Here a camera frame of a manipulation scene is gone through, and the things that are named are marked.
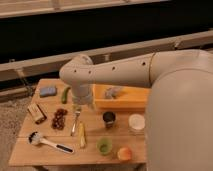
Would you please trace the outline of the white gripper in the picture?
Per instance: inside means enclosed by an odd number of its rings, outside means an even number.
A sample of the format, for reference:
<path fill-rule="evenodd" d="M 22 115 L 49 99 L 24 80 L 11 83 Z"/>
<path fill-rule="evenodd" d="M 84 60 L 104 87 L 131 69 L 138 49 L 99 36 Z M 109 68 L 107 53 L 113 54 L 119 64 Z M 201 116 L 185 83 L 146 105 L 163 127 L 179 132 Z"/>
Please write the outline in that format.
<path fill-rule="evenodd" d="M 88 95 L 82 96 L 82 97 L 73 95 L 72 101 L 76 105 L 88 105 L 88 106 L 90 106 L 90 105 L 93 104 L 93 95 L 88 94 Z"/>

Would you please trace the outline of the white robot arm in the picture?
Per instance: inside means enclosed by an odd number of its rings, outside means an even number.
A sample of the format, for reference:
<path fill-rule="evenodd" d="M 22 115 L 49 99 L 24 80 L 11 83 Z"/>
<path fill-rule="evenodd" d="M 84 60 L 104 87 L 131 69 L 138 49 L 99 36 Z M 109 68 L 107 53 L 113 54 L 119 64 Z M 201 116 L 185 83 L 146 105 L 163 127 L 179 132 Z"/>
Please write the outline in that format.
<path fill-rule="evenodd" d="M 163 51 L 97 65 L 79 55 L 59 75 L 79 104 L 92 98 L 92 84 L 148 88 L 147 171 L 213 171 L 212 53 Z"/>

